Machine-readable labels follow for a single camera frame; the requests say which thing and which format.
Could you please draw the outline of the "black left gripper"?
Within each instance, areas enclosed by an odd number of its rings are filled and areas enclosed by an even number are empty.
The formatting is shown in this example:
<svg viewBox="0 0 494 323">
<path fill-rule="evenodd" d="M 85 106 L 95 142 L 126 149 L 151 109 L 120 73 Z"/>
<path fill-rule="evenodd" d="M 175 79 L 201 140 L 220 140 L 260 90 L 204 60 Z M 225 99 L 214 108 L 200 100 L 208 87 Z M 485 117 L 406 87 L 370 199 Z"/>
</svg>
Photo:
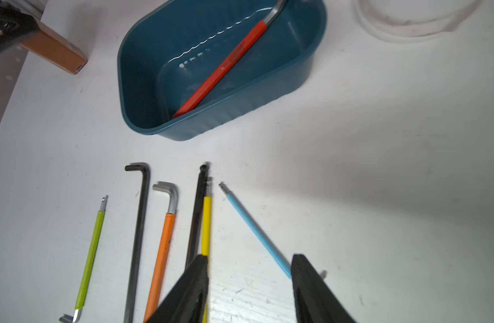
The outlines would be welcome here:
<svg viewBox="0 0 494 323">
<path fill-rule="evenodd" d="M 0 54 L 13 45 L 37 34 L 40 27 L 36 19 L 22 13 L 9 3 L 0 3 Z"/>
</svg>

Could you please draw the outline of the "blue hex key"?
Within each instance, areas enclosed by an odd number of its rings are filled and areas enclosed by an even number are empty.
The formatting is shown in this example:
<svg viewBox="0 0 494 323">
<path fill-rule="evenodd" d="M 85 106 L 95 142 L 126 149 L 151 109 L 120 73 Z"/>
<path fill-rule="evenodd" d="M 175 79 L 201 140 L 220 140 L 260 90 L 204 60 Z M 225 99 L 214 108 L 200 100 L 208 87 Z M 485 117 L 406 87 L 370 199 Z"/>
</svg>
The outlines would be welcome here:
<svg viewBox="0 0 494 323">
<path fill-rule="evenodd" d="M 236 195 L 228 188 L 224 182 L 218 184 L 221 191 L 224 193 L 226 199 L 231 203 L 237 213 L 243 218 L 247 226 L 251 229 L 254 235 L 258 238 L 260 243 L 264 246 L 267 252 L 272 256 L 274 261 L 278 264 L 279 268 L 285 273 L 285 275 L 292 279 L 291 265 L 283 253 L 273 243 L 266 232 L 259 226 L 258 222 L 253 218 L 245 206 L 239 201 Z"/>
</svg>

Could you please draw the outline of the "long black hex key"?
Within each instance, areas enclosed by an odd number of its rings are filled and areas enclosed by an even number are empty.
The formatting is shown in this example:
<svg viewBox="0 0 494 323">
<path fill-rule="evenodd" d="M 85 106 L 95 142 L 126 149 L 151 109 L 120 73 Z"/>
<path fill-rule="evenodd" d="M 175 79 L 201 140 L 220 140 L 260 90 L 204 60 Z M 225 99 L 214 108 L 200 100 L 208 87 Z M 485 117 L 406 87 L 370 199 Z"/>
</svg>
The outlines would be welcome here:
<svg viewBox="0 0 494 323">
<path fill-rule="evenodd" d="M 205 190 L 207 186 L 209 164 L 205 162 L 200 166 L 200 172 L 197 180 L 197 190 L 194 199 L 193 217 L 190 226 L 189 244 L 186 253 L 185 269 L 188 269 L 193 259 L 198 253 L 199 247 L 199 230 L 201 226 L 203 203 Z"/>
</svg>

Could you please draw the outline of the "yellow hex key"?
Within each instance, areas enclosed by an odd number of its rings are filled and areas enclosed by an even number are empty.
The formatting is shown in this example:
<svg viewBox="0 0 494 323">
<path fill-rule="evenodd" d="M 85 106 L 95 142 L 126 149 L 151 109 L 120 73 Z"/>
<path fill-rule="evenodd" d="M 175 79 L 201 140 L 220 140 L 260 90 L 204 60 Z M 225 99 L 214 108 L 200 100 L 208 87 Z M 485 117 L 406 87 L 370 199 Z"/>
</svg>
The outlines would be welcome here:
<svg viewBox="0 0 494 323">
<path fill-rule="evenodd" d="M 212 177 L 207 179 L 205 196 L 203 200 L 201 254 L 209 256 L 211 241 L 211 210 L 212 210 Z"/>
</svg>

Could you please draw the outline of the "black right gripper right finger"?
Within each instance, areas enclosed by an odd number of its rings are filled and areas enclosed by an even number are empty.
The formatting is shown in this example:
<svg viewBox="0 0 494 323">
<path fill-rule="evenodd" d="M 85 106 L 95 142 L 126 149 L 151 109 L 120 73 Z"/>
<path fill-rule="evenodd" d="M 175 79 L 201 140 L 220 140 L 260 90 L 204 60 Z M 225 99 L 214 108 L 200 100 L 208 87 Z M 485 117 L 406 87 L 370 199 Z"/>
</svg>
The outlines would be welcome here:
<svg viewBox="0 0 494 323">
<path fill-rule="evenodd" d="M 294 254 L 291 280 L 297 322 L 355 323 L 303 254 Z"/>
</svg>

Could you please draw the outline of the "orange hex key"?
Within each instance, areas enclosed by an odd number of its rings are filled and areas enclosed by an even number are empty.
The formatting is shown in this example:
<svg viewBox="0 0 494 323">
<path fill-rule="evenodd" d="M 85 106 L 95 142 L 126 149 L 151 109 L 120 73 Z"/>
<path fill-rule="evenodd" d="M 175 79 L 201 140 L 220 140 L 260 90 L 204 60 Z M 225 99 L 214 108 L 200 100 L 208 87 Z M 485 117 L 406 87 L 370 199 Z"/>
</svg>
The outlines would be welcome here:
<svg viewBox="0 0 494 323">
<path fill-rule="evenodd" d="M 166 263 L 168 260 L 170 242 L 174 230 L 174 224 L 176 220 L 176 208 L 178 203 L 178 189 L 175 184 L 159 181 L 153 185 L 153 189 L 154 191 L 167 193 L 170 201 L 168 205 L 168 211 L 165 216 L 162 237 L 159 243 L 158 255 L 155 262 L 154 274 L 151 281 L 149 297 L 147 300 L 145 316 L 143 319 L 144 322 L 147 322 L 158 308 L 159 296 L 162 289 L 164 273 L 166 270 Z"/>
</svg>

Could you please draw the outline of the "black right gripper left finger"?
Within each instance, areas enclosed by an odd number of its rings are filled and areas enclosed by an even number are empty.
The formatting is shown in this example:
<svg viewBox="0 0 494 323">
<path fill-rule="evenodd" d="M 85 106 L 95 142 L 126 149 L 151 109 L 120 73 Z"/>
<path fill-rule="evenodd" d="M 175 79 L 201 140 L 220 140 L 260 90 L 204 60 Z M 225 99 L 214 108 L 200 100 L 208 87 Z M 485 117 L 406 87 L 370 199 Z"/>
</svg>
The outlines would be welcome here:
<svg viewBox="0 0 494 323">
<path fill-rule="evenodd" d="M 151 322 L 201 323 L 209 291 L 208 257 L 197 255 L 188 269 L 147 320 Z"/>
</svg>

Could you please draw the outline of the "black short-bend hex key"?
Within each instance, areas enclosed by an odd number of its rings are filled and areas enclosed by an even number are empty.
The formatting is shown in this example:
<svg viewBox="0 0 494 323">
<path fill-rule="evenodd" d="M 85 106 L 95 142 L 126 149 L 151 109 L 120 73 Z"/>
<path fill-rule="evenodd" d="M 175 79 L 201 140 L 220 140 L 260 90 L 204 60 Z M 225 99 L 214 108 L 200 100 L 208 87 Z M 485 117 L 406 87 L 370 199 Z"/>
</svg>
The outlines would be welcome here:
<svg viewBox="0 0 494 323">
<path fill-rule="evenodd" d="M 129 164 L 124 168 L 127 172 L 139 171 L 142 173 L 142 182 L 139 197 L 139 207 L 135 228 L 135 237 L 133 244 L 133 253 L 131 257 L 131 268 L 128 280 L 127 298 L 124 309 L 124 323 L 130 323 L 133 321 L 135 300 L 137 292 L 137 284 L 139 279 L 139 266 L 141 258 L 141 249 L 143 242 L 143 231 L 145 227 L 145 217 L 147 211 L 147 201 L 149 192 L 149 183 L 151 178 L 151 171 L 148 164 L 134 163 Z"/>
</svg>

